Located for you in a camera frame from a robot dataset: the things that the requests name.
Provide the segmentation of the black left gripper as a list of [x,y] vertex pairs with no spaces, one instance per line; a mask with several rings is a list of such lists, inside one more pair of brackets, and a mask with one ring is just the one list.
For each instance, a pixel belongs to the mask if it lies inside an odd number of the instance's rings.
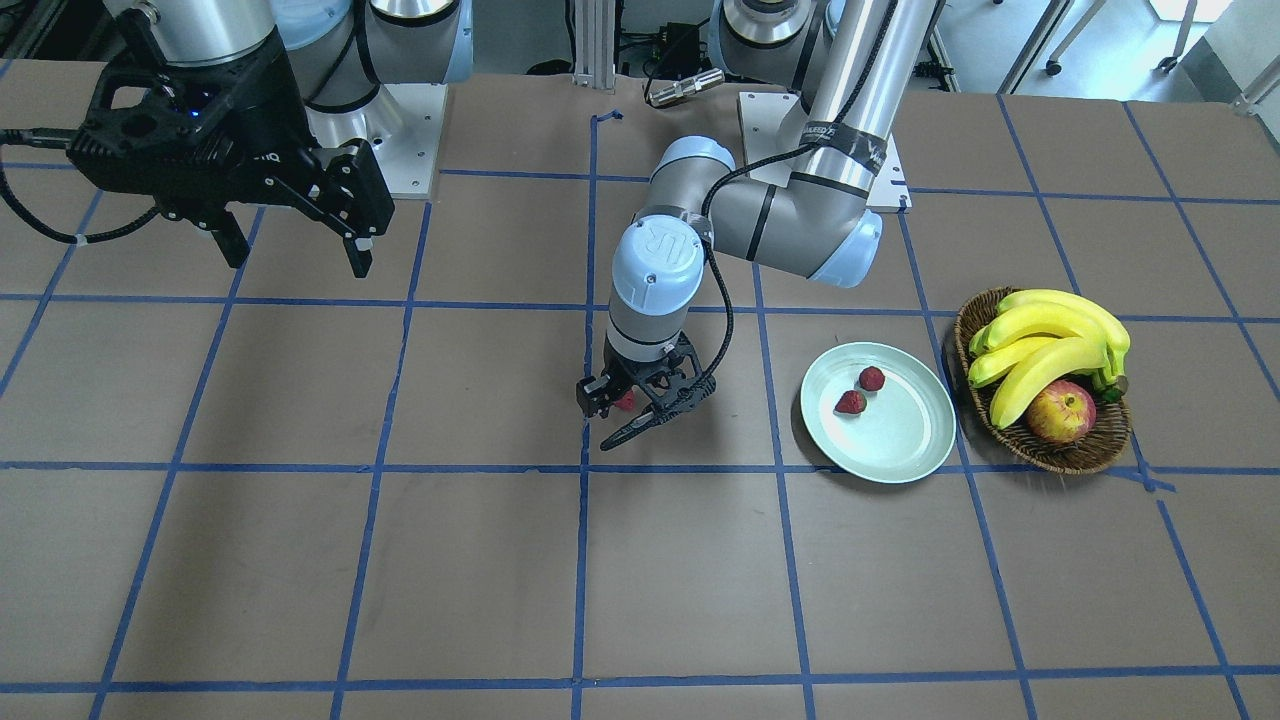
[[660,346],[658,357],[650,360],[626,357],[612,340],[607,340],[603,361],[600,375],[589,375],[576,384],[576,401],[585,419],[608,418],[612,407],[632,388],[639,388],[650,400],[631,421],[600,442],[604,452],[692,411],[716,392],[716,379],[701,378],[698,352],[685,334]]

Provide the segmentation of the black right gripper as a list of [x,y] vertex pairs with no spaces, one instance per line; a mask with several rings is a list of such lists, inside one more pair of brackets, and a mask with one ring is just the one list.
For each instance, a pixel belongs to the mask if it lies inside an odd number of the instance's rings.
[[[67,156],[95,186],[155,197],[187,217],[228,202],[288,205],[342,238],[355,277],[396,205],[367,140],[317,149],[285,45],[270,31],[223,63],[179,67],[150,32],[131,29],[95,87]],[[234,215],[207,222],[227,265],[250,242]]]

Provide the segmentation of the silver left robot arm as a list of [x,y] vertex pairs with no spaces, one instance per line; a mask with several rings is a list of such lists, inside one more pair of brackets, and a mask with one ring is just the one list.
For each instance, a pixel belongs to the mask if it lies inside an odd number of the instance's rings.
[[603,369],[576,388],[585,418],[607,416],[632,389],[646,406],[602,441],[604,451],[694,410],[716,389],[719,348],[701,363],[686,334],[707,275],[730,304],[719,254],[840,288],[859,284],[883,232],[870,191],[937,1],[718,1],[709,50],[718,69],[778,85],[797,101],[753,177],[705,136],[677,138],[652,173],[620,238],[611,274]]

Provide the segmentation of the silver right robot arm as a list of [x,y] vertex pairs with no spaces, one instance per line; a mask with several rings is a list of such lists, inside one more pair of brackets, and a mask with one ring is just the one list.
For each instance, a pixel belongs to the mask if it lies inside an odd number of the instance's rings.
[[337,234],[352,273],[394,214],[390,88],[465,81],[470,1],[110,1],[125,49],[102,69],[67,156],[92,184],[151,197],[250,254],[233,202],[293,208]]

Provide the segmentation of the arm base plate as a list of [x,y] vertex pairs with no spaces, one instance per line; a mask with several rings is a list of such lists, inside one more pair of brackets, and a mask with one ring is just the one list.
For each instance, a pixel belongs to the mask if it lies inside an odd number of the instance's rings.
[[[800,97],[790,92],[742,91],[739,119],[745,163],[786,152],[797,145],[808,123]],[[910,190],[893,137],[887,138],[886,159],[869,184],[867,206],[876,213],[899,213],[911,208]]]
[[394,199],[433,195],[444,129],[448,85],[383,85],[360,108],[307,110],[310,128],[325,147],[360,137],[372,145]]

